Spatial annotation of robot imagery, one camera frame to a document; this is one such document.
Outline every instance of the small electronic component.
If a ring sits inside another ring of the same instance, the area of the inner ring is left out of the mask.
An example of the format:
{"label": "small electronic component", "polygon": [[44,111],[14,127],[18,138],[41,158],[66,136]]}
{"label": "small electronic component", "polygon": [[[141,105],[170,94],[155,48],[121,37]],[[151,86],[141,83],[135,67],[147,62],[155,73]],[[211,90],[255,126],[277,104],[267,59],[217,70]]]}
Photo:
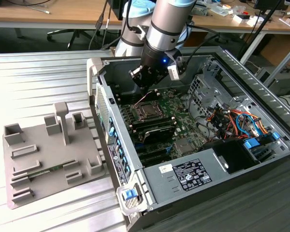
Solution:
{"label": "small electronic component", "polygon": [[194,148],[186,138],[175,141],[174,145],[182,155],[194,151]]}

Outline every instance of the blue cable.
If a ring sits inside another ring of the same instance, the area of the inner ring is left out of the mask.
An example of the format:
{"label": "blue cable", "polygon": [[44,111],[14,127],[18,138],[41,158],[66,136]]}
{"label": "blue cable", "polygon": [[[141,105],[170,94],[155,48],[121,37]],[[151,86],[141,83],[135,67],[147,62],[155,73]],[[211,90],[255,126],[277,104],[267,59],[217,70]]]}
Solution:
{"label": "blue cable", "polygon": [[247,116],[247,117],[252,121],[252,123],[253,123],[253,125],[254,125],[256,131],[258,132],[258,134],[259,134],[259,135],[263,135],[263,132],[262,132],[262,131],[257,127],[257,124],[255,123],[255,121],[253,120],[253,118],[252,118],[250,115],[247,115],[247,114],[240,114],[240,115],[238,115],[237,118],[236,118],[236,125],[237,125],[238,129],[239,129],[241,132],[245,133],[245,134],[248,135],[248,137],[250,138],[249,133],[248,133],[247,131],[243,130],[243,129],[240,127],[239,123],[238,123],[238,118],[239,118],[241,115],[245,115],[245,116]]}

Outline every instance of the green circuit board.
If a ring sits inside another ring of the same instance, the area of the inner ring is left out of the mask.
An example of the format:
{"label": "green circuit board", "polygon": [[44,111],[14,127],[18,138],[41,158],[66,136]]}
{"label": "green circuit board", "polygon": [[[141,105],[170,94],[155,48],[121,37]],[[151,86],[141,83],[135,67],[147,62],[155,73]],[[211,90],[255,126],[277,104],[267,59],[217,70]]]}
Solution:
{"label": "green circuit board", "polygon": [[164,117],[174,117],[176,124],[172,137],[163,142],[143,144],[142,141],[129,131],[132,142],[138,156],[144,166],[151,166],[160,162],[173,160],[185,155],[193,154],[206,143],[194,119],[190,116],[183,102],[178,97],[176,90],[165,89],[160,91],[160,97],[155,101],[142,102],[143,107],[147,107],[147,115],[141,114],[133,105],[121,105],[119,110],[123,116],[126,127],[129,130],[132,122],[149,120],[155,125],[155,119]]}

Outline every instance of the white label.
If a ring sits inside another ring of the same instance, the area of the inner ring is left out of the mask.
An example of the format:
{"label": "white label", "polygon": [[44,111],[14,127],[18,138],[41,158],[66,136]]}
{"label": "white label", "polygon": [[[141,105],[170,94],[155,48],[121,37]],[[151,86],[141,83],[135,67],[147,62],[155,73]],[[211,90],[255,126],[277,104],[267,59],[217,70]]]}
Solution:
{"label": "white label", "polygon": [[170,171],[172,171],[173,169],[172,169],[172,164],[167,164],[167,165],[164,165],[164,166],[160,166],[159,167],[159,170],[160,170],[160,172],[161,173],[167,173],[167,172],[170,172]]}

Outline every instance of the wire bundle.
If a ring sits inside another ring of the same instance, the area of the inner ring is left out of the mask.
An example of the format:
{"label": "wire bundle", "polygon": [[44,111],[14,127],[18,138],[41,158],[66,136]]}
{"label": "wire bundle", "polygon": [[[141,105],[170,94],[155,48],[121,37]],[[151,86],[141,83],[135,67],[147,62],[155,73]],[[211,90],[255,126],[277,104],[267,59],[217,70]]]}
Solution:
{"label": "wire bundle", "polygon": [[264,128],[261,119],[249,112],[243,112],[234,109],[228,110],[228,114],[223,114],[222,111],[224,110],[214,110],[212,115],[206,119],[207,122],[212,122],[215,116],[218,116],[218,114],[222,114],[224,118],[229,120],[227,126],[226,124],[221,125],[219,129],[220,135],[224,135],[221,136],[221,138],[226,139],[228,137],[236,137],[240,139],[246,139],[254,137],[253,134],[247,131],[247,129],[249,129],[249,123],[252,123],[259,135],[264,135],[268,133],[267,130]]}

